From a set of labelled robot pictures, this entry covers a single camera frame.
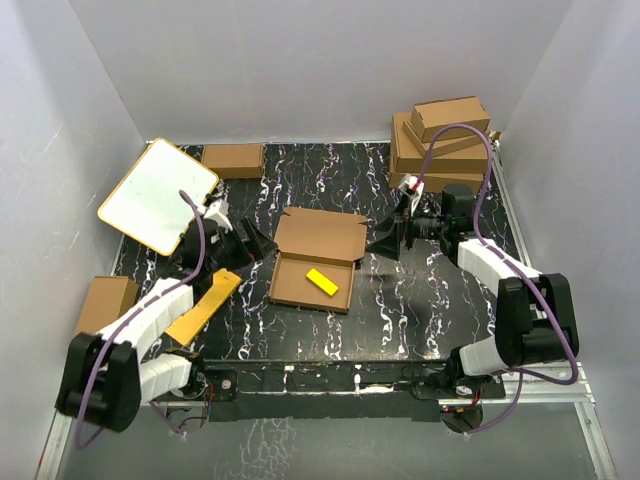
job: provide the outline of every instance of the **brown box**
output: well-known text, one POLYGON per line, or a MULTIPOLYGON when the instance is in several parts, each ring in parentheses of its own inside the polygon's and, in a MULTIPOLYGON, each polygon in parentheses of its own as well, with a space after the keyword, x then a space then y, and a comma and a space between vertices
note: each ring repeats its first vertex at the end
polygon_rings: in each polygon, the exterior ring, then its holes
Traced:
MULTIPOLYGON (((394 140, 391 141, 391 159, 389 161, 389 186, 391 188, 397 188, 400 184, 400 180, 405 176, 405 173, 396 172, 394 164, 398 164, 397 148, 394 140)), ((420 171, 407 172, 413 175, 419 175, 420 171)), ((424 191, 439 193, 446 185, 452 183, 461 183, 469 185, 471 191, 476 194, 480 191, 484 175, 481 173, 427 173, 423 177, 424 191)))
POLYGON ((74 336, 97 333, 136 303, 138 285, 129 277, 95 277, 84 301, 74 336))
MULTIPOLYGON (((413 130, 411 126, 411 114, 410 113, 402 113, 398 114, 402 117, 406 116, 402 122, 402 129, 404 133, 409 137, 413 146, 416 147, 416 150, 422 157, 424 158, 427 155, 427 150, 429 150, 429 144, 422 143, 418 138, 418 134, 413 130)), ((431 151, 432 157, 438 157, 440 155, 446 155, 447 153, 457 152, 459 150, 464 150, 465 148, 473 147, 474 145, 480 145, 482 143, 482 139, 477 135, 471 135, 470 137, 460 137, 460 138, 451 138, 449 140, 438 140, 433 144, 433 149, 431 151)))
MULTIPOLYGON (((438 130, 452 123, 464 123, 484 132, 489 126, 489 114, 478 97, 417 103, 411 113, 411 126, 423 143, 430 142, 438 130)), ((438 140, 468 136, 467 130, 454 128, 443 133, 438 140)))
MULTIPOLYGON (((418 174, 422 170, 425 155, 418 151, 402 128, 404 119, 408 115, 408 113, 393 115, 391 130, 392 144, 395 144, 393 169, 398 173, 418 174)), ((484 173, 486 170, 487 153, 482 144, 446 155, 431 157, 429 163, 429 173, 484 173)))
POLYGON ((202 164, 220 178, 262 178, 264 147, 259 143, 246 145, 207 145, 202 164))
POLYGON ((279 252, 269 298, 274 303, 348 312, 355 262, 364 257, 367 219, 295 207, 284 207, 284 213, 274 238, 279 252), (306 278, 312 268, 338 286, 333 297, 306 278))

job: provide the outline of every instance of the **black marble table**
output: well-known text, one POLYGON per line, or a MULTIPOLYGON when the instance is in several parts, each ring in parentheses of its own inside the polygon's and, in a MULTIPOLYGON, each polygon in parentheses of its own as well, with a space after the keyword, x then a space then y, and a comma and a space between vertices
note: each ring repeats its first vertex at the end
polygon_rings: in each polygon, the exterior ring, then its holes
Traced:
MULTIPOLYGON (((202 145, 182 148, 200 160, 202 145)), ((285 206, 359 213, 372 226, 397 200, 388 184, 388 143, 268 145, 265 163, 261 180, 221 181, 215 195, 228 200, 232 222, 248 216, 271 237, 285 206)), ((421 208, 437 202, 437 196, 424 195, 421 208)), ((493 179, 481 229, 517 258, 493 179)), ((144 294, 164 262, 125 237, 115 274, 134 278, 144 294)), ((495 298, 443 257, 434 242, 416 242, 398 262, 367 255, 356 273, 348 314, 270 304, 274 264, 272 256, 236 272, 244 282, 191 350, 214 360, 440 360, 452 348, 492 332, 495 298)), ((175 342, 163 335, 150 355, 170 346, 175 342)))

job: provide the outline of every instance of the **floor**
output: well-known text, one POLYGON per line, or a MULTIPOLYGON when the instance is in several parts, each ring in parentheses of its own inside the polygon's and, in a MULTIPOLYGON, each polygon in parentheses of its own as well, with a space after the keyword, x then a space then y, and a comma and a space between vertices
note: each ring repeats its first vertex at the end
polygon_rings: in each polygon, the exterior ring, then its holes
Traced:
MULTIPOLYGON (((201 158, 203 146, 182 148, 201 158)), ((248 216, 271 237, 288 205, 359 213, 373 225, 397 199, 388 186, 388 164, 388 143, 268 145, 262 180, 222 181, 216 195, 229 201, 232 222, 248 216)), ((495 185, 492 179, 481 229, 517 258, 495 185)), ((422 209, 427 200, 438 202, 433 194, 423 200, 422 209)), ((164 261, 125 238, 115 274, 133 277, 146 293, 164 261)), ((367 255, 346 315, 270 304, 274 263, 272 256, 238 272, 244 282, 191 350, 207 359, 438 360, 456 346, 487 337, 493 328, 491 294, 431 242, 416 242, 399 262, 367 255)), ((174 342, 165 335, 150 356, 170 346, 174 342)))

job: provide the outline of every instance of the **yellow object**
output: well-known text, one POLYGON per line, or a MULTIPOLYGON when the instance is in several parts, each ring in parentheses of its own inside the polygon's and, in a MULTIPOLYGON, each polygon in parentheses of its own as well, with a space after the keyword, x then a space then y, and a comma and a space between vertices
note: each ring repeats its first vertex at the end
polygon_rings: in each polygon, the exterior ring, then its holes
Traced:
POLYGON ((191 310, 173 322, 166 333, 183 347, 189 345, 240 282, 242 279, 228 270, 218 270, 213 274, 213 286, 191 310))
POLYGON ((320 287, 322 291, 324 291, 330 297, 333 297, 338 291, 338 286, 327 277, 322 275, 315 268, 312 268, 307 272, 307 278, 315 283, 318 287, 320 287))

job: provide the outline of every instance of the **stack of cardboard boxes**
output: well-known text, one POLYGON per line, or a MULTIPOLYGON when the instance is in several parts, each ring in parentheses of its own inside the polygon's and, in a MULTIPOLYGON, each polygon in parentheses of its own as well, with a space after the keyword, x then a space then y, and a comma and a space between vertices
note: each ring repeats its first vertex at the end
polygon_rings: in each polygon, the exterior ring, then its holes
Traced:
MULTIPOLYGON (((489 115, 477 97, 419 103, 411 113, 396 113, 391 124, 389 186, 395 188, 406 173, 419 175, 434 135, 452 123, 464 123, 486 132, 489 115)), ((487 170, 482 140, 470 131, 451 129, 436 141, 425 191, 439 192, 451 183, 469 185, 477 193, 487 170)))

